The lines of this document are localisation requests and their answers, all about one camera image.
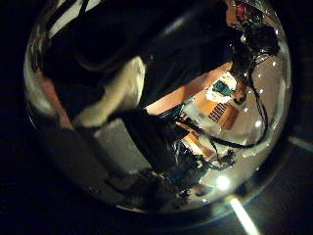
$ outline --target cable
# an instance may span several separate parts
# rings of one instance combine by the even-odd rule
[[[151,28],[145,31],[138,38],[133,38],[129,43],[125,44],[115,54],[107,60],[99,64],[95,64],[86,60],[74,45],[74,56],[77,62],[86,70],[93,72],[111,72],[122,67],[127,61],[139,55],[145,47],[151,44],[152,41],[161,40],[167,35],[179,30],[187,22],[194,17],[200,15],[205,10],[209,9],[218,0],[199,0],[179,2],[173,6],[169,12],[160,18]],[[88,0],[84,0],[78,15],[78,22],[81,20],[83,13],[86,10]]]
[[[214,137],[208,133],[206,133],[205,131],[203,131],[202,129],[200,129],[199,127],[197,127],[196,125],[190,123],[189,121],[187,120],[182,120],[180,118],[176,119],[177,122],[180,122],[180,123],[183,123],[183,124],[186,124],[188,125],[189,127],[191,127],[192,129],[194,129],[195,132],[199,132],[205,136],[207,136],[207,138],[210,140],[210,142],[212,143],[218,143],[218,144],[221,144],[221,145],[224,145],[224,146],[228,146],[228,147],[231,147],[231,148],[236,148],[236,149],[251,149],[251,148],[254,148],[256,145],[260,144],[266,134],[267,134],[267,129],[268,129],[268,115],[267,115],[267,111],[266,111],[266,108],[262,102],[262,100],[260,99],[260,96],[259,94],[257,93],[255,87],[254,87],[254,84],[253,84],[253,78],[252,78],[252,72],[254,71],[254,68],[258,65],[258,63],[256,63],[255,61],[253,61],[252,63],[250,63],[250,66],[248,68],[248,81],[249,81],[249,86],[250,88],[252,89],[253,91],[253,94],[255,96],[255,100],[256,100],[256,107],[257,107],[257,110],[263,120],[263,125],[264,125],[264,130],[262,132],[262,135],[261,137],[253,144],[248,144],[248,145],[242,145],[242,144],[238,144],[238,143],[234,143],[234,142],[230,142],[230,141],[227,141],[227,140],[223,140],[223,139],[220,139],[220,138],[217,138],[217,137]]]

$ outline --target dark floor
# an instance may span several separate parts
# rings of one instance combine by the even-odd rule
[[[0,2],[0,233],[132,234],[130,229],[122,229],[121,223],[133,218],[99,206],[54,169],[38,146],[24,115],[23,52],[31,25],[43,2]],[[275,1],[274,6],[279,9],[286,26],[293,58],[295,89],[286,134],[312,143],[313,37],[309,32],[312,23],[310,9],[304,0],[297,1],[296,5],[292,1]],[[263,234],[311,234],[313,154],[290,143],[284,146],[279,154],[290,155],[289,159],[267,188],[246,206],[246,210]],[[147,228],[156,225],[155,221],[145,221]],[[133,228],[142,225],[134,222]],[[244,231],[232,214],[180,234],[244,234]]]

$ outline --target bright light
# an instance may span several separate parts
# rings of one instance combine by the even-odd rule
[[[257,121],[255,122],[255,127],[256,127],[256,128],[257,128],[257,127],[260,127],[261,124],[262,124],[262,121],[261,121],[261,120],[257,120]]]
[[[258,231],[251,218],[248,216],[241,202],[237,198],[233,198],[229,201],[229,203],[232,206],[238,220],[241,222],[244,230],[246,231],[246,234],[260,235],[260,232]]]
[[[226,191],[229,189],[229,186],[231,185],[231,181],[226,176],[218,176],[216,179],[216,186],[222,191]]]

